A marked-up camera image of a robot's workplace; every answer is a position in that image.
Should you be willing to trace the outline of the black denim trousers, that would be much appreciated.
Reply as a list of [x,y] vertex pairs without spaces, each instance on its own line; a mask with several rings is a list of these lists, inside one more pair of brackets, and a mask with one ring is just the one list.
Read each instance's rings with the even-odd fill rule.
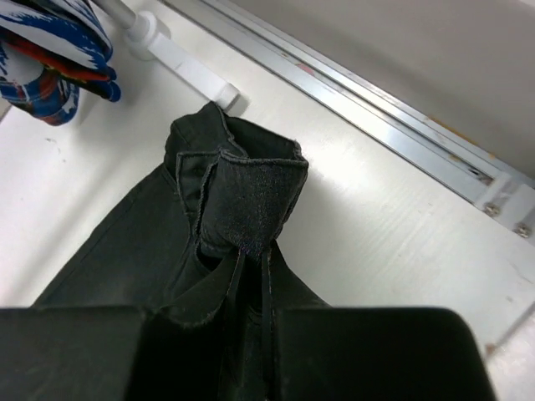
[[134,397],[271,398],[268,274],[287,299],[324,305],[276,244],[308,162],[297,142],[214,103],[175,120],[165,149],[36,303],[145,308]]

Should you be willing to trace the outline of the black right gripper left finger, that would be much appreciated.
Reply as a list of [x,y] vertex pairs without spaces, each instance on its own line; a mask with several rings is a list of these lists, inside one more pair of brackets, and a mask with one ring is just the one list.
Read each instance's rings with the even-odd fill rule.
[[3,400],[147,400],[140,365],[153,313],[138,307],[1,311]]

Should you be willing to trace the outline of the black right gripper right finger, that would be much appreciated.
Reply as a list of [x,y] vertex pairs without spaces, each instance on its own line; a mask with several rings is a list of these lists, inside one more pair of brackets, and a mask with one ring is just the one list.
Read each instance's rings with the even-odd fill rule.
[[283,309],[275,347],[277,400],[496,397],[471,329],[449,309]]

